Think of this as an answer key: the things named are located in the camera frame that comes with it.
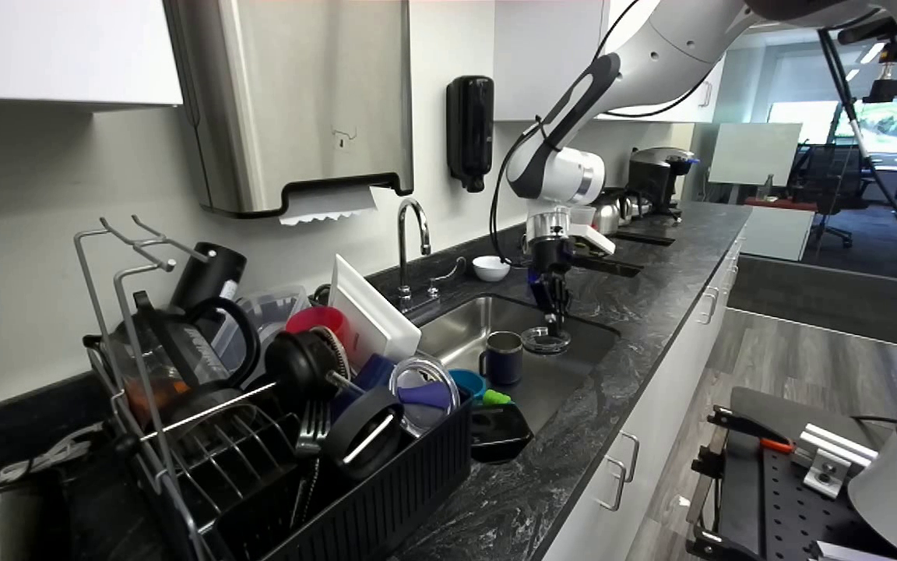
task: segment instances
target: wire dish rack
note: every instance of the wire dish rack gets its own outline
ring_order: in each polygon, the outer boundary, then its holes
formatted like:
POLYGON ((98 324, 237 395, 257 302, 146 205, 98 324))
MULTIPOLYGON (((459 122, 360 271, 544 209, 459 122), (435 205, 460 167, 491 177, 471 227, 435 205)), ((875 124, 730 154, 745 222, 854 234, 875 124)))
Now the wire dish rack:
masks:
POLYGON ((136 324, 131 319, 129 280, 170 276, 178 253, 206 261, 203 253, 160 234, 136 216, 131 234, 98 218, 96 231, 75 234, 78 266, 87 283, 98 338, 87 338, 87 359, 109 391, 118 437, 135 445, 135 470, 157 496, 160 515, 179 559, 382 559, 471 475, 471 417, 454 412, 423 440, 404 442, 397 457, 368 481, 326 481, 324 460, 298 460, 295 417, 275 384, 219 400, 187 417, 166 420, 157 407, 157 377, 146 368, 136 324), (118 243, 141 266, 114 271, 113 297, 125 327, 129 354, 141 375, 146 415, 135 415, 105 323, 98 280, 87 259, 89 243, 118 243))

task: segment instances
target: backsplash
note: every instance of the backsplash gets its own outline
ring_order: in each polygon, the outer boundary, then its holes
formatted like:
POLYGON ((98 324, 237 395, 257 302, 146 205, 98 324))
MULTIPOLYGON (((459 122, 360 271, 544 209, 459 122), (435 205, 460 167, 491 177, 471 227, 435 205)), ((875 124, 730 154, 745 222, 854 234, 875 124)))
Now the backsplash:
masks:
MULTIPOLYGON (((488 193, 471 197, 444 174, 442 89, 454 75, 491 75, 491 3, 428 3, 415 13, 415 197, 434 225, 434 251, 486 234, 488 193)), ((497 127, 497 154, 518 127, 497 127)), ((605 154, 631 141, 691 141, 691 124, 591 124, 580 147, 605 154)), ((307 290, 330 277, 333 253, 360 271, 394 266, 394 197, 379 197, 373 216, 336 225, 280 227, 275 218, 242 222, 203 212, 193 183, 197 154, 179 114, 96 114, 0 103, 0 400, 85 371, 81 333, 93 332, 72 238, 96 218, 141 216, 193 243, 216 239, 245 253, 242 293, 307 290)), ((501 225, 530 205, 501 197, 501 225)), ((122 246, 98 243, 96 261, 135 261, 122 246)), ((174 276, 150 290, 163 302, 174 276)))

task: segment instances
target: kitchen counter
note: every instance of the kitchen counter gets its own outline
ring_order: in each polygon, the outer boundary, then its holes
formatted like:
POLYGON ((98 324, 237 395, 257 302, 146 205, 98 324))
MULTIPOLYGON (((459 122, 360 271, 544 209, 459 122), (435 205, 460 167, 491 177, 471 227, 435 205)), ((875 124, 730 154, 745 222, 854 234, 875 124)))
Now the kitchen counter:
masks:
MULTIPOLYGON (((594 366, 590 384, 556 409, 518 462, 474 466, 471 481, 434 511, 394 559, 476 561, 542 556, 601 462, 601 451, 628 417, 705 283, 734 243, 745 218, 748 209, 737 205, 691 202, 686 205, 686 225, 672 246, 620 243, 620 259, 646 266, 634 277, 573 268, 568 276, 573 293, 571 316, 614 327, 617 338, 611 338, 611 351, 594 366)), ((524 227, 513 227, 503 246, 518 253, 520 234, 524 227)), ((429 277, 449 271, 459 256, 486 251, 486 239, 463 243, 408 271, 429 277)), ((373 283, 393 293, 397 283, 394 268, 377 276, 373 283)), ((471 277, 442 283, 440 311, 479 293, 530 302, 524 271, 513 268, 503 283, 479 283, 471 277)), ((105 415, 103 400, 89 400, 85 409, 105 415)), ((113 451, 93 460, 89 468, 75 476, 67 498, 75 506, 67 515, 75 559, 163 559, 151 510, 143 493, 135 493, 129 470, 113 451)))
MULTIPOLYGON (((568 276, 571 316, 617 332, 607 355, 518 462, 474 466, 471 481, 435 510, 397 559, 497 561, 544 556, 745 218, 748 209, 737 205, 691 202, 672 246, 620 243, 617 256, 646 266, 642 276, 617 277, 573 268, 568 276)), ((530 302, 520 277, 524 271, 512 271, 509 283, 459 280, 442 286, 442 310, 476 293, 530 302)))

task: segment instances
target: office chair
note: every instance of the office chair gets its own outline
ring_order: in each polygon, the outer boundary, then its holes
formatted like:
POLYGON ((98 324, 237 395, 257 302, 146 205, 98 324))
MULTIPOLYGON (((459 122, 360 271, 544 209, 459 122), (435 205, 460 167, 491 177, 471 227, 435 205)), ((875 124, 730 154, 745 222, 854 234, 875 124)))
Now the office chair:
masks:
POLYGON ((787 181, 790 201, 817 205, 810 246, 832 234, 842 251, 854 246, 850 231, 826 225, 842 209, 862 202, 862 150, 857 144, 801 144, 787 181))

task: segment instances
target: mug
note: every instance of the mug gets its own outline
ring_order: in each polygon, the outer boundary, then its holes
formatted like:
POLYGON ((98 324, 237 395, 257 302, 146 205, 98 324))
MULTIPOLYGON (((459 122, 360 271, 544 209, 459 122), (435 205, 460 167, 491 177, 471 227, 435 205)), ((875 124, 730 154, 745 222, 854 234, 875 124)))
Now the mug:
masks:
POLYGON ((479 375, 491 386, 518 386, 520 380, 520 333, 497 332, 486 340, 486 354, 479 355, 479 375))

